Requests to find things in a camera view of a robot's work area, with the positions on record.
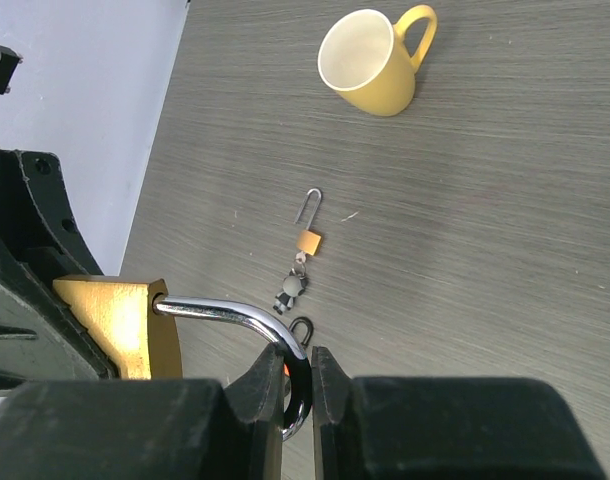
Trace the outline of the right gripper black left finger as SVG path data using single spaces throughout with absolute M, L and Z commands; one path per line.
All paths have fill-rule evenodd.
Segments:
M 0 479 L 277 479 L 283 359 L 214 379 L 28 383 L 0 405 Z

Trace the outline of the large brass padlock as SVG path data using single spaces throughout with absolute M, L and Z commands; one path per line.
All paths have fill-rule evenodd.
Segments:
M 165 281 L 67 275 L 52 286 L 77 321 L 118 367 L 122 379 L 180 378 L 183 374 L 175 319 L 208 320 L 254 331 L 283 355 L 291 379 L 282 439 L 293 437 L 312 406 L 311 366 L 305 350 L 272 314 L 249 304 L 171 296 Z

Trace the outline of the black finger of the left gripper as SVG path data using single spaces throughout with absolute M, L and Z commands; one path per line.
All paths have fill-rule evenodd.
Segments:
M 78 233 L 44 222 L 26 245 L 0 236 L 0 397 L 32 381 L 107 380 L 118 367 L 56 294 L 52 281 L 99 274 Z
M 71 210 L 58 157 L 0 149 L 0 237 L 38 275 L 100 275 Z

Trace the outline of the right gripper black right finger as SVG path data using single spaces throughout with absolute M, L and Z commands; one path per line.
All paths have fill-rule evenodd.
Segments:
M 603 479 L 564 398 L 503 377 L 356 377 L 312 352 L 319 479 Z

